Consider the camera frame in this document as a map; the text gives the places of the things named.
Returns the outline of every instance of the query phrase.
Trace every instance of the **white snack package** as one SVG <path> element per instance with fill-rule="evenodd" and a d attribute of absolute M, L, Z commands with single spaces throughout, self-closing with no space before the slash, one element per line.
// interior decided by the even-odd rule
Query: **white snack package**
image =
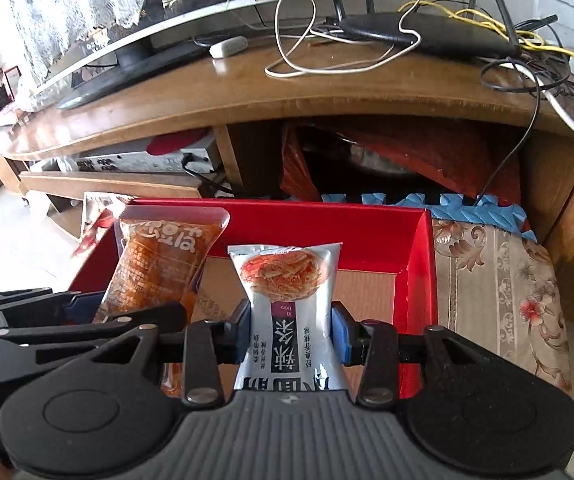
<path fill-rule="evenodd" d="M 251 336 L 234 389 L 348 389 L 331 341 L 331 301 L 341 244 L 230 246 L 251 302 Z"/>

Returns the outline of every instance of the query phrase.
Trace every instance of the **gray textured gripper base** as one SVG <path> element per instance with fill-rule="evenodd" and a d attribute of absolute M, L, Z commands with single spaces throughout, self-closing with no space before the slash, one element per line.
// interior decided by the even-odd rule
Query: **gray textured gripper base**
<path fill-rule="evenodd" d="M 25 473 L 17 478 L 35 479 Z M 344 391 L 294 394 L 240 391 L 225 408 L 188 415 L 158 455 L 111 478 L 456 480 L 472 477 L 430 459 L 416 449 L 392 414 L 358 408 Z M 568 477 L 562 472 L 552 472 L 540 478 Z"/>

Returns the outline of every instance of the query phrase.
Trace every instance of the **white device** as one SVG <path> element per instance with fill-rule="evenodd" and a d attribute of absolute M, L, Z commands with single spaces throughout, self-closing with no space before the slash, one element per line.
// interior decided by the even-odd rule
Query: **white device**
<path fill-rule="evenodd" d="M 249 42 L 246 37 L 236 36 L 235 38 L 229 38 L 228 40 L 211 45 L 209 53 L 213 59 L 222 59 L 242 52 L 246 50 L 248 46 Z"/>

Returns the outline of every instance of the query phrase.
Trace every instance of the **orange bag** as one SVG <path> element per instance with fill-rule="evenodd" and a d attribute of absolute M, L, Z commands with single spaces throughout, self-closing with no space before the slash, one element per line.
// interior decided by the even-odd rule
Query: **orange bag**
<path fill-rule="evenodd" d="M 124 249 L 95 321 L 169 301 L 179 301 L 191 320 L 200 270 L 228 222 L 222 208 L 127 206 L 116 229 Z M 161 385 L 167 395 L 179 395 L 180 370 L 167 365 Z"/>

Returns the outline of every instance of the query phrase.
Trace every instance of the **yellow cable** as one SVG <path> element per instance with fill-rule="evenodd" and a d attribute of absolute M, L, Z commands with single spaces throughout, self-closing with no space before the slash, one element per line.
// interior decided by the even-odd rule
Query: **yellow cable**
<path fill-rule="evenodd" d="M 410 7 L 414 4 L 416 4 L 416 2 L 408 2 L 405 5 L 401 6 L 400 9 L 398 9 L 398 12 L 403 12 L 403 10 L 406 10 L 408 7 Z M 487 28 L 489 30 L 493 30 L 499 36 L 501 36 L 501 37 L 505 38 L 505 40 L 509 41 L 509 37 L 507 36 L 507 29 L 505 27 L 505 24 L 502 22 L 499 22 L 498 20 L 495 20 L 491 16 L 488 16 L 484 12 L 480 12 L 480 10 L 462 9 L 462 10 L 458 10 L 456 12 L 453 12 L 452 10 L 449 10 L 445 6 L 442 6 L 442 5 L 437 4 L 435 2 L 429 2 L 427 0 L 421 0 L 418 3 L 418 5 L 435 7 L 436 9 L 442 10 L 445 14 L 447 14 L 447 16 L 449 16 L 452 19 L 459 20 L 460 22 L 469 23 L 471 25 L 476 25 L 477 27 L 483 27 L 483 28 Z M 470 18 L 464 18 L 461 16 L 461 14 L 474 14 L 475 16 L 478 16 L 479 18 L 482 18 L 485 21 L 479 22 L 477 20 L 472 20 Z M 519 40 L 522 42 L 521 46 L 524 50 L 540 51 L 540 52 L 558 52 L 560 54 L 565 54 L 566 56 L 570 56 L 570 57 L 574 58 L 574 51 L 573 50 L 569 50 L 567 48 L 561 48 L 560 46 L 548 45 L 546 43 L 546 41 L 542 38 L 542 36 L 540 36 L 539 34 L 536 34 L 535 32 L 533 32 L 531 30 L 517 30 L 516 33 L 519 37 Z"/>

